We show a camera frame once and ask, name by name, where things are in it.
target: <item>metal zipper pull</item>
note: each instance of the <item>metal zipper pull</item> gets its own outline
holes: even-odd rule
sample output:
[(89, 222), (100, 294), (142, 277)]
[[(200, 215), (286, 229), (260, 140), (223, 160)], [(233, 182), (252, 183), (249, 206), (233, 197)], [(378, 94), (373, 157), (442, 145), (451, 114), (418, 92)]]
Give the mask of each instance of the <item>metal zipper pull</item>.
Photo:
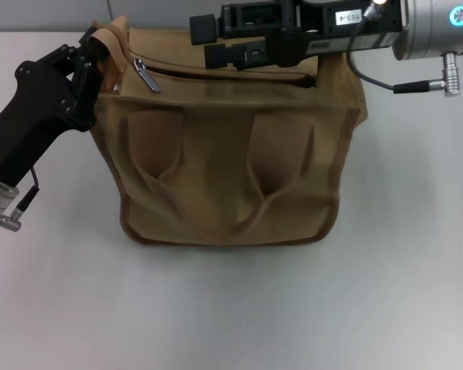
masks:
[(146, 69), (146, 63), (139, 58), (133, 60), (133, 67), (136, 69), (136, 72), (140, 77), (145, 81), (153, 93), (161, 93), (161, 87), (154, 81), (153, 77), (149, 74)]

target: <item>zipper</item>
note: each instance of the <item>zipper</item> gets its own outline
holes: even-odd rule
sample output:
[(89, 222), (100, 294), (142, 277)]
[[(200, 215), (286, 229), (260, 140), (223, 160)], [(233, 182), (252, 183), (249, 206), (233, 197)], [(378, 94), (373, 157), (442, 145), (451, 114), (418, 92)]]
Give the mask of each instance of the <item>zipper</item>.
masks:
[[(135, 58), (133, 60), (133, 67), (135, 68), (137, 74), (145, 81), (146, 85), (150, 88), (150, 90), (153, 93), (159, 94), (161, 93), (161, 87), (157, 84), (157, 82), (154, 80), (153, 76), (150, 74), (150, 72), (155, 72), (155, 73), (160, 73), (162, 75), (166, 76), (173, 76), (173, 77), (178, 77), (182, 79), (210, 79), (210, 80), (221, 80), (221, 81), (230, 81), (230, 78), (227, 76), (202, 76), (198, 74), (193, 74), (189, 72), (168, 72), (165, 69), (159, 69), (156, 67), (148, 67), (144, 60)], [(250, 82), (250, 79), (234, 79), (233, 81), (246, 81)], [(285, 83), (288, 85), (293, 85), (297, 87), (303, 87), (305, 89), (310, 89), (315, 85), (315, 78), (313, 77), (306, 77), (303, 79), (303, 81), (299, 81), (298, 83), (292, 83), (292, 82), (278, 82), (278, 83)]]
[(137, 74), (145, 81), (151, 91), (155, 94), (161, 93), (161, 87), (154, 81), (153, 76), (147, 71), (146, 63), (142, 59), (135, 58), (133, 60), (133, 67), (136, 69)]

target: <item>gray wall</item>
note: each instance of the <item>gray wall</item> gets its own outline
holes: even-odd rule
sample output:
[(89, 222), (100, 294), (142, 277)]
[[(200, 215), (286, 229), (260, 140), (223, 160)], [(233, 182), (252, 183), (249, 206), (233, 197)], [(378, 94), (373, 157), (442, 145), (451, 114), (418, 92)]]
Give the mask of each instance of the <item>gray wall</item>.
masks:
[[(186, 28), (193, 15), (247, 0), (110, 1), (114, 15), (127, 15), (134, 27)], [(106, 0), (0, 0), (0, 31), (83, 31), (94, 19), (109, 20)]]

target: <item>bag handle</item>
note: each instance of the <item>bag handle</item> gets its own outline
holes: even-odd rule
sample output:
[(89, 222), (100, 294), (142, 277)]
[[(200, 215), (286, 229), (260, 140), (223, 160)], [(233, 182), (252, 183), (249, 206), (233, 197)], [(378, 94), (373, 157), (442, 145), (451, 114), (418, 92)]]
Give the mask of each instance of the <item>bag handle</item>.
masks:
[(172, 213), (185, 220), (194, 233), (208, 243), (232, 243), (254, 227), (269, 203), (288, 191), (300, 177), (304, 157), (312, 140), (308, 115), (291, 122), (291, 112), (258, 114), (250, 136), (247, 167), (259, 199), (257, 206), (242, 222), (228, 230), (206, 228), (213, 220), (201, 220), (167, 185), (181, 161), (184, 114), (178, 111), (151, 110), (133, 113), (127, 122), (128, 150), (134, 166), (150, 191)]

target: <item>bag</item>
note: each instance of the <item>bag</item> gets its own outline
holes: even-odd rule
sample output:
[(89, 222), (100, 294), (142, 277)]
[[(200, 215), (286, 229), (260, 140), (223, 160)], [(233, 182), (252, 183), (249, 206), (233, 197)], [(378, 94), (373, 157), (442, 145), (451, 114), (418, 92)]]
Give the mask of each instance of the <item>bag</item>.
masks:
[(92, 37), (111, 57), (100, 66), (92, 134), (120, 190), (129, 237), (253, 245), (329, 233), (352, 132), (367, 118), (344, 55), (319, 66), (311, 58), (286, 69), (207, 70), (187, 32), (128, 30), (124, 17), (98, 28)]

